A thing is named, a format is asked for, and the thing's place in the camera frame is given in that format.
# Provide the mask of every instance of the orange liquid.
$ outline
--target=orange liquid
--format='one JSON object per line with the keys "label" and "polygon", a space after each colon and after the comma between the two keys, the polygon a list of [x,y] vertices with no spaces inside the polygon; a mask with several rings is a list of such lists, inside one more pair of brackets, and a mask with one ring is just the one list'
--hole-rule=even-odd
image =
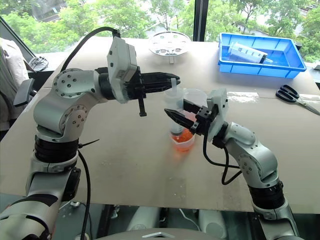
{"label": "orange liquid", "polygon": [[[183,143],[190,140],[193,137],[193,134],[188,129],[184,129],[181,135],[179,136],[171,135],[171,137],[177,143]],[[173,143],[173,147],[179,152],[187,152],[193,147],[193,145],[194,145],[194,142],[189,146],[179,146],[178,144]]]}

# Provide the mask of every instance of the table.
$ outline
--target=table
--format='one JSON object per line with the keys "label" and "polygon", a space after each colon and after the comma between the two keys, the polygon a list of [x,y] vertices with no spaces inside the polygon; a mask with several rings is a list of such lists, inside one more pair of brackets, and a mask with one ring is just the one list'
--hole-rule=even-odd
{"label": "table", "polygon": [[[104,37],[90,39],[68,67],[83,70],[105,67],[111,41]],[[142,73],[173,73],[180,76],[181,87],[198,88],[206,93],[227,88],[230,101],[226,120],[251,129],[274,152],[293,212],[320,213],[320,191],[314,184],[318,182],[320,169],[320,118],[275,97],[275,90],[283,84],[290,84],[305,97],[319,95],[308,72],[295,79],[222,73],[217,66],[218,45],[210,42],[192,42],[189,52],[177,56],[175,64],[169,64],[167,58],[148,50],[148,40],[126,41],[135,46]],[[2,193],[25,194],[36,133],[33,109],[50,91],[56,72],[0,144]],[[320,97],[312,97],[309,103],[320,109]],[[147,117],[139,117],[137,101],[127,104],[109,101],[90,111],[80,142],[100,139],[81,149],[90,169],[92,203],[252,212],[244,178],[240,176],[230,185],[221,185],[223,168],[204,159],[203,137],[196,136],[195,145],[187,154],[173,150],[164,107],[163,93],[154,93],[145,100]],[[212,159],[225,161],[221,149],[209,144],[207,151]],[[75,200],[86,200],[84,174]]]}

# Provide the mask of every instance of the scissors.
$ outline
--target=scissors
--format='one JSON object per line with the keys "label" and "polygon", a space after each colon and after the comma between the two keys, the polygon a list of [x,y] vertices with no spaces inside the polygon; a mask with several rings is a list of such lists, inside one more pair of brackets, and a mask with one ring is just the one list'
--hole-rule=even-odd
{"label": "scissors", "polygon": [[288,103],[299,104],[300,106],[305,107],[309,111],[311,111],[317,115],[320,115],[320,111],[316,110],[314,107],[310,106],[305,101],[301,100],[299,98],[300,97],[299,93],[288,85],[281,86],[280,89],[278,89],[276,91],[275,95],[278,98],[280,98]]}

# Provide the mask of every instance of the black cable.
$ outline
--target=black cable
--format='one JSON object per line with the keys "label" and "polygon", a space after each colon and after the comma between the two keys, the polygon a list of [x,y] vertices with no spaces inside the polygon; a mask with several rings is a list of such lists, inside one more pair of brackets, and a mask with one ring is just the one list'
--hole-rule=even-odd
{"label": "black cable", "polygon": [[86,43],[86,41],[91,38],[92,36],[100,33],[100,32],[103,32],[103,31],[110,31],[112,32],[112,36],[113,37],[119,37],[120,38],[120,33],[118,32],[118,30],[112,28],[112,27],[109,27],[109,26],[102,26],[102,27],[99,27],[91,32],[89,32],[86,36],[84,36],[84,38],[79,42],[79,44],[75,47],[75,49],[70,53],[70,55],[68,56],[68,58],[65,60],[62,68],[61,68],[61,71],[64,71],[66,70],[68,64],[70,63],[71,59],[77,54],[77,52],[81,49],[81,47]]}
{"label": "black cable", "polygon": [[242,174],[242,171],[238,171],[235,175],[233,175],[228,181],[226,181],[226,176],[227,176],[227,172],[228,172],[228,168],[229,166],[229,153],[226,147],[223,148],[224,153],[225,153],[225,167],[224,167],[224,171],[222,174],[222,178],[221,178],[221,183],[222,185],[228,185],[229,183],[231,183],[233,180],[235,180],[240,174]]}
{"label": "black cable", "polygon": [[92,219],[91,219],[91,214],[90,214],[90,211],[89,211],[89,223],[90,223],[90,238],[93,240],[94,239],[94,235],[92,234]]}
{"label": "black cable", "polygon": [[86,189],[85,212],[84,212],[81,237],[80,237],[80,240],[85,240],[86,226],[87,226],[90,201],[91,201],[91,182],[90,182],[90,174],[89,174],[89,168],[88,168],[87,162],[79,150],[78,150],[78,153],[79,153],[79,158],[81,159],[83,167],[84,167],[85,177],[86,177],[86,188],[87,188]]}
{"label": "black cable", "polygon": [[[207,140],[208,140],[209,128],[210,128],[210,122],[207,122],[206,125],[205,125],[205,133],[204,133],[204,137],[203,137],[203,147],[202,147],[203,155],[204,155],[205,159],[209,163],[211,163],[212,165],[219,166],[219,167],[226,167],[225,164],[212,161],[207,155]],[[239,166],[235,166],[235,165],[228,165],[227,167],[228,168],[233,168],[233,169],[239,169],[240,168]]]}

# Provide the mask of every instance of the blue plastic tray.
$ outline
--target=blue plastic tray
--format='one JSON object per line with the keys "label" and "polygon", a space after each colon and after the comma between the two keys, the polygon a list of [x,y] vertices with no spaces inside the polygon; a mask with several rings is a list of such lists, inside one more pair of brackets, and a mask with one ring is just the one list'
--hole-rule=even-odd
{"label": "blue plastic tray", "polygon": [[[228,54],[230,44],[239,44],[267,53],[273,63],[251,63],[242,58],[232,58]],[[220,33],[219,39],[220,72],[253,74],[293,79],[307,68],[296,45],[289,38],[252,36],[233,33]]]}

